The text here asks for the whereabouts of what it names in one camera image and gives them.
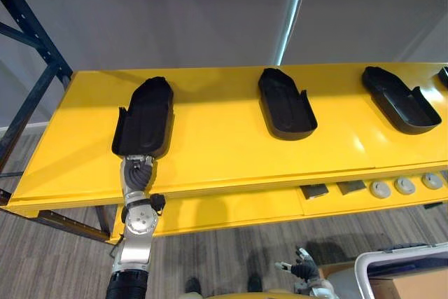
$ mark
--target yellow tabletop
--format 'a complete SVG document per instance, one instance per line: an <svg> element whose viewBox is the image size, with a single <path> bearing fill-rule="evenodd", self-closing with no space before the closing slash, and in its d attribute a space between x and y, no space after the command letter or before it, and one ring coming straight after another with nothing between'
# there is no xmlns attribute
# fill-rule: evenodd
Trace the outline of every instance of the yellow tabletop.
<svg viewBox="0 0 448 299"><path fill-rule="evenodd" d="M413 88L442 117L418 135L397 131L361 83L372 64L280 67L306 89L317 130L298 141L273 138L260 109L264 67L80 71L7 206L35 211L122 201L120 158L111 152L118 107L147 78L174 91L167 154L157 160L152 193L191 197L367 179L448 166L448 89L442 64L378 64Z"/></svg>
<svg viewBox="0 0 448 299"><path fill-rule="evenodd" d="M341 194L335 183L329 183L326 195L310 200L305 198L300 187L198 197L168 197L154 235L175 235L446 201L448 181L443 179L441 174L436 175L443 181L442 187L437 190L427 188L421 175L407 176L416 188L411 195L403 195L396 189L396 177L381 179L391 191L391 195L386 199L375 197L370 192L371 180L364 181L366 189L346 195ZM116 243L123 233L121 210L122 207L119 206L113 233L108 241L112 244Z"/></svg>

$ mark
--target yellow table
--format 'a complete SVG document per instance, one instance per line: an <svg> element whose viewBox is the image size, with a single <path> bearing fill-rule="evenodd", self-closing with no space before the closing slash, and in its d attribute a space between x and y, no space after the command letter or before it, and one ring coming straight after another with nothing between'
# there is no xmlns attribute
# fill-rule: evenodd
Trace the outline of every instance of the yellow table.
<svg viewBox="0 0 448 299"><path fill-rule="evenodd" d="M177 202L179 211L188 200L194 200L192 207L203 207L201 200L226 197L235 201L233 195L249 195L248 200L264 203L274 197L278 207L298 199L294 214L279 216L298 218L308 216L307 209L313 208L297 194L296 187L303 184L446 169L448 89L436 76L442 64L378 64L408 87L420 85L442 117L440 125L419 135L397 131L383 116L361 83L367 65L374 64L280 67L299 90L307 90L318 121L317 130L299 141L275 139L266 128L258 93L264 67L80 71L6 208L32 217L42 209L120 203L120 158L111 152L118 107L127 106L135 88L154 76L169 81L175 117L169 151L157 160L151 192L166 195L167 207L171 203L174 208ZM447 200L446 186L443 191L415 196L411 202L391 198L372 208ZM240 207L229 202L226 207ZM343 209L335 208L336 202L328 197L318 202L319 216L368 208L351 206L351 202ZM266 221L276 216L264 214ZM238 216L226 217L210 228L238 220ZM176 232L176 226L167 228L168 232Z"/></svg>

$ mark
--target metal shelving rack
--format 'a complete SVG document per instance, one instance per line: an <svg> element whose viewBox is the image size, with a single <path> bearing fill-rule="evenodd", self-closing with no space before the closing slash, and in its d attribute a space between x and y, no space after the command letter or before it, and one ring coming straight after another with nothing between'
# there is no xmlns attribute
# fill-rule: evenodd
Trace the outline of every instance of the metal shelving rack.
<svg viewBox="0 0 448 299"><path fill-rule="evenodd" d="M0 22L0 34L36 49L37 53L47 64L47 67L34 84L34 87L19 108L19 111L16 113L13 121L6 130L5 135L0 139L0 178L7 178L11 176L21 176L23 173L3 173L2 171L14 146L27 125L28 120L48 89L48 86L53 78L57 77L66 90L73 71L51 41L45 29L42 27L25 0L1 0L1 2L22 31L16 30ZM7 205L10 198L11 193L0 188L0 206ZM14 214L5 209L0 209L9 214ZM28 219L76 235L104 242L109 239L111 232L106 219L106 211L104 206L96 206L95 210L97 212L101 230L74 221L51 210L40 211L36 218Z"/></svg>

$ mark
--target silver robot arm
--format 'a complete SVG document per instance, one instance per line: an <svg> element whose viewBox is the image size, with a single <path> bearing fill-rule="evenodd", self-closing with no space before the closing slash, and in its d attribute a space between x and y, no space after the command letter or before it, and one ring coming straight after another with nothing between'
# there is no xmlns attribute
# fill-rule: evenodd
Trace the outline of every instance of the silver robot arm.
<svg viewBox="0 0 448 299"><path fill-rule="evenodd" d="M149 155L129 155L121 163L125 201L121 217L125 231L113 262L106 299L145 298L151 242L158 224L158 211L165 205L162 195L148 198L144 192L152 171L153 158Z"/></svg>

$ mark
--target white knob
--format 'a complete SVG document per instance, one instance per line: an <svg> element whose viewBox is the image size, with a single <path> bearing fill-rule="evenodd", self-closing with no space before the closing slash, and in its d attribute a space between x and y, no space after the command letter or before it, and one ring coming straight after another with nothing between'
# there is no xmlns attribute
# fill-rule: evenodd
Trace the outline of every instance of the white knob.
<svg viewBox="0 0 448 299"><path fill-rule="evenodd" d="M425 173L421 180L430 189L439 189L443 186L442 179L433 173Z"/></svg>
<svg viewBox="0 0 448 299"><path fill-rule="evenodd" d="M391 189L387 186L387 183L383 181L374 181L370 185L370 192L380 199L385 199L391 196Z"/></svg>
<svg viewBox="0 0 448 299"><path fill-rule="evenodd" d="M395 180L395 187L402 194L409 195L415 193L415 185L408 178L400 177Z"/></svg>

